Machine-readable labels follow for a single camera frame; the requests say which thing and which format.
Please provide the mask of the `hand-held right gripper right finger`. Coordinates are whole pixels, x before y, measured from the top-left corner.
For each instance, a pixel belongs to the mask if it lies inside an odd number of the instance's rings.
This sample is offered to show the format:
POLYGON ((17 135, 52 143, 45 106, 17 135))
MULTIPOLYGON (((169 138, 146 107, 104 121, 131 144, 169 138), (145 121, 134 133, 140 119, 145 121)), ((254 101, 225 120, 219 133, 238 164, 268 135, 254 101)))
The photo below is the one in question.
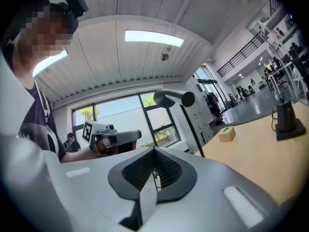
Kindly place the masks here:
POLYGON ((255 183, 215 160, 156 148, 161 190, 149 232, 244 232, 276 209, 255 183))

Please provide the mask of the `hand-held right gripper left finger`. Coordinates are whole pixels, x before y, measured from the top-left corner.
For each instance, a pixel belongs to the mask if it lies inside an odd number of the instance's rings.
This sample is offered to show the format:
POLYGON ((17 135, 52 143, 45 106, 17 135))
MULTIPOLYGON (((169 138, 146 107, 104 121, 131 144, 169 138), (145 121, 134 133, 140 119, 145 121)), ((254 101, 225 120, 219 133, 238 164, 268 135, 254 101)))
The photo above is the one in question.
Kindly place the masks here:
POLYGON ((152 152, 130 151, 62 165, 74 191, 123 226, 142 226, 140 192, 151 175, 152 152))

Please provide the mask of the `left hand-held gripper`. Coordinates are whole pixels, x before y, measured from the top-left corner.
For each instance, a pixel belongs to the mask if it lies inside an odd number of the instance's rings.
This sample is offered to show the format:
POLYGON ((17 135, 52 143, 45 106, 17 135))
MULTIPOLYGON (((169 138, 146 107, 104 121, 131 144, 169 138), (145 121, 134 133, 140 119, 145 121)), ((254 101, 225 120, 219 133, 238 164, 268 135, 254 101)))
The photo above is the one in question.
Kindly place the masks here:
POLYGON ((86 120, 83 126, 82 139, 90 145, 93 137, 107 138, 105 145, 124 145, 140 139, 142 133, 140 130, 117 132, 113 124, 105 125, 86 120))

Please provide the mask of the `black desk lamp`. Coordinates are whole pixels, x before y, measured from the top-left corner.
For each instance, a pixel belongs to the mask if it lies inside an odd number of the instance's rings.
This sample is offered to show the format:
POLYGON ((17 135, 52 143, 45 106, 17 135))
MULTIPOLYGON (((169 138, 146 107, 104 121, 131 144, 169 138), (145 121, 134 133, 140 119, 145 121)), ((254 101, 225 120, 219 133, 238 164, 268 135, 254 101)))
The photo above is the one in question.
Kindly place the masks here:
POLYGON ((205 158, 197 133, 185 109, 185 107, 191 107, 195 102, 195 96, 193 92, 162 88, 155 91, 154 102, 162 108, 171 108, 175 103, 178 103, 180 105, 181 110, 184 113, 185 119, 187 120, 190 130, 196 141, 201 157, 205 158))

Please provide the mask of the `person's left forearm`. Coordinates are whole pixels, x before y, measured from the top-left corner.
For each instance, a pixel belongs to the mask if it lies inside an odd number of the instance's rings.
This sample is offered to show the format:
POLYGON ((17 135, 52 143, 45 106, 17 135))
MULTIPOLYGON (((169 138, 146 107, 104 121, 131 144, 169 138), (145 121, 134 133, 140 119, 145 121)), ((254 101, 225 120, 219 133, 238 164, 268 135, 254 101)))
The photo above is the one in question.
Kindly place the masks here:
POLYGON ((86 147, 77 152, 67 152, 61 159, 61 163, 92 160, 96 159, 97 156, 91 151, 90 147, 86 147))

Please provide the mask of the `person's left hand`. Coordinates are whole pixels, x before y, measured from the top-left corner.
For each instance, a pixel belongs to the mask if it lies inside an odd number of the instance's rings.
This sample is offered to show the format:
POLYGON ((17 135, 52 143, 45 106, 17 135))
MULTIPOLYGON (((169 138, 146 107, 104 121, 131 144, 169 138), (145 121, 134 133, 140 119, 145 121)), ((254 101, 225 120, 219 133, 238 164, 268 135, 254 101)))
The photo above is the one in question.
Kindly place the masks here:
POLYGON ((90 144, 92 153, 97 157, 106 157, 108 149, 101 139, 93 140, 90 144))

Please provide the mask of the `large black-framed window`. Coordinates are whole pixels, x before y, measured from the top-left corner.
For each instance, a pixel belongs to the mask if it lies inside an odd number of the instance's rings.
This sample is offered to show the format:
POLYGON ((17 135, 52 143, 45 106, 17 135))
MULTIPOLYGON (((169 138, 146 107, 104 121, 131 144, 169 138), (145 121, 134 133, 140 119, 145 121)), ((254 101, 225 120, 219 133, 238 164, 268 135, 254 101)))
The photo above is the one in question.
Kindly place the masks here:
POLYGON ((72 112, 73 134, 82 149, 88 144, 83 140, 86 120, 112 124, 118 132, 140 130, 142 137, 136 148, 147 146, 168 147, 181 136, 171 111, 154 102, 154 93, 142 93, 92 104, 72 112))

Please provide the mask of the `white locker cabinet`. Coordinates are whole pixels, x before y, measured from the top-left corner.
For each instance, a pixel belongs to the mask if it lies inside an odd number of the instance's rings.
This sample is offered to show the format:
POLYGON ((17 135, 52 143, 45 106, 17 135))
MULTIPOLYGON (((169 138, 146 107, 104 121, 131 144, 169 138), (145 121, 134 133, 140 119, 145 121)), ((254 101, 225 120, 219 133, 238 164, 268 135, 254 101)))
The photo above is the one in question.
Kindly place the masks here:
POLYGON ((194 77, 191 77, 186 82, 186 87, 187 91, 192 92, 195 97, 193 105, 187 107, 186 111, 189 115, 200 146, 203 147, 213 138, 213 132, 209 123, 214 120, 214 116, 210 112, 206 101, 207 93, 200 83, 194 77))

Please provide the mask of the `small cardboard tissue box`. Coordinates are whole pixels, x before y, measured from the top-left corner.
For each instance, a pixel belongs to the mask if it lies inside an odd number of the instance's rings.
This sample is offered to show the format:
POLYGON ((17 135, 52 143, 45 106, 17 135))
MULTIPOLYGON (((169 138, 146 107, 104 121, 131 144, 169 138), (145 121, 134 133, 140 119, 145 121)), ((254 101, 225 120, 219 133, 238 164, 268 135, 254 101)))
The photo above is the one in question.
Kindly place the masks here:
POLYGON ((231 142, 233 141, 234 137, 236 136, 236 131, 234 126, 223 128, 219 133, 219 141, 221 143, 231 142))

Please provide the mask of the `office chair with dark jacket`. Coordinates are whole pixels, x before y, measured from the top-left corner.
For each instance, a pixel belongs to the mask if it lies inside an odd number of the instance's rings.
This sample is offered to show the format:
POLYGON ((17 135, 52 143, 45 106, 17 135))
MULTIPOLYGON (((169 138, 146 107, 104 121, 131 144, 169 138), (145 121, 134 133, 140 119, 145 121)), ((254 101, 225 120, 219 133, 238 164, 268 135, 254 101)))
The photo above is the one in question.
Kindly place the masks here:
POLYGON ((210 93, 207 94, 207 103, 208 103, 208 107, 210 109, 211 114, 214 116, 214 124, 216 126, 225 124, 224 118, 223 118, 222 114, 220 114, 220 108, 219 108, 214 96, 211 95, 210 93))

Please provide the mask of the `person's body dark shirt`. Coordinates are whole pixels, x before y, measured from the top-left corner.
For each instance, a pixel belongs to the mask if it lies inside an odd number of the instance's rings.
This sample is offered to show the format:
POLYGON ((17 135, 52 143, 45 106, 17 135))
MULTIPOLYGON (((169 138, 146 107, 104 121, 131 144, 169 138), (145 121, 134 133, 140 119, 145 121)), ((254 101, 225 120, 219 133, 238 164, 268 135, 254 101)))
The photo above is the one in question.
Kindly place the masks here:
POLYGON ((42 150, 55 153, 59 160, 66 149, 58 137, 51 104, 40 91, 33 72, 39 63, 64 50, 78 25, 78 18, 74 18, 66 1, 50 3, 34 12, 18 39, 8 40, 3 48, 11 71, 34 99, 18 135, 35 142, 42 150))

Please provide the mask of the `tall glass entrance window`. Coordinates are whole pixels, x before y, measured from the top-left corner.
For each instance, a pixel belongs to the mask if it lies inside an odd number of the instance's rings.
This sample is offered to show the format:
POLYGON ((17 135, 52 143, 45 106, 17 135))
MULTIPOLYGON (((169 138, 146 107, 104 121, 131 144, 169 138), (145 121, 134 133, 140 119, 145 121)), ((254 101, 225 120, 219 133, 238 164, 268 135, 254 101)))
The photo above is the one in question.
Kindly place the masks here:
POLYGON ((223 93, 219 83, 213 75, 208 71, 206 66, 202 65, 195 73, 194 78, 200 83, 201 88, 208 94, 213 94, 220 112, 227 110, 227 99, 223 93))

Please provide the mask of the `long ceiling light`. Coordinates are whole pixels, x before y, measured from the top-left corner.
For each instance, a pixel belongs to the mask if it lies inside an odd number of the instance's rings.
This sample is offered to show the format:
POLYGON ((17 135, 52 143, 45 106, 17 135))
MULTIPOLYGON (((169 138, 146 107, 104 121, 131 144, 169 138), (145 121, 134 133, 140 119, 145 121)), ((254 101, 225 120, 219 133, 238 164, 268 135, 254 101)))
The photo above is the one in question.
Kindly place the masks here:
POLYGON ((150 42, 150 43, 161 43, 180 47, 184 39, 152 31, 142 30, 126 30, 125 31, 126 42, 150 42))

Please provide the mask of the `black cone device square base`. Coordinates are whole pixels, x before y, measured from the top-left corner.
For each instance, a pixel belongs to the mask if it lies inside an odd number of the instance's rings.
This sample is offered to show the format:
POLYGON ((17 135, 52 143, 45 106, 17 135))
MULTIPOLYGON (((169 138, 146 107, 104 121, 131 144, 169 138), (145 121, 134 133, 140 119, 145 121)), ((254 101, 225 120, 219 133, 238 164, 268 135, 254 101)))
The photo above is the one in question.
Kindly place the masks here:
POLYGON ((287 140, 306 134, 306 128, 296 118, 290 100, 277 105, 277 124, 275 125, 277 141, 287 140))

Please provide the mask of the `black balcony railing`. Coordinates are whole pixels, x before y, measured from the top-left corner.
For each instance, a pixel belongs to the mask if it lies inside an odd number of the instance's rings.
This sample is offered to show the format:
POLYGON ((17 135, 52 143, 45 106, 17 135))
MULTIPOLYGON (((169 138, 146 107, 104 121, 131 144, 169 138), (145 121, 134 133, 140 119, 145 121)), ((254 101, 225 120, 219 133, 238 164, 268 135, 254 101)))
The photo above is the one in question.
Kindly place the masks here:
POLYGON ((243 48, 241 48, 225 65, 223 65, 217 73, 224 77, 245 59, 247 59, 256 49, 258 49, 265 39, 259 31, 243 48))

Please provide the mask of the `white metal shelf rack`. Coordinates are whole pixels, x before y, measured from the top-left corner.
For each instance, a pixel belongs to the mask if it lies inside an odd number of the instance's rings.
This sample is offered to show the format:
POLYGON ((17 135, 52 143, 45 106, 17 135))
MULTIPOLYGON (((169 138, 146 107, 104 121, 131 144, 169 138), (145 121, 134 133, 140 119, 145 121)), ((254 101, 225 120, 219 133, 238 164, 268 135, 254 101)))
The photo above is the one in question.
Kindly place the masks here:
POLYGON ((274 72, 269 77, 275 90, 280 93, 275 75, 284 71, 295 95, 309 102, 309 84, 305 80, 309 72, 309 46, 293 16, 289 13, 274 13, 266 21, 258 21, 258 26, 261 30, 259 35, 267 42, 275 58, 272 61, 274 72))

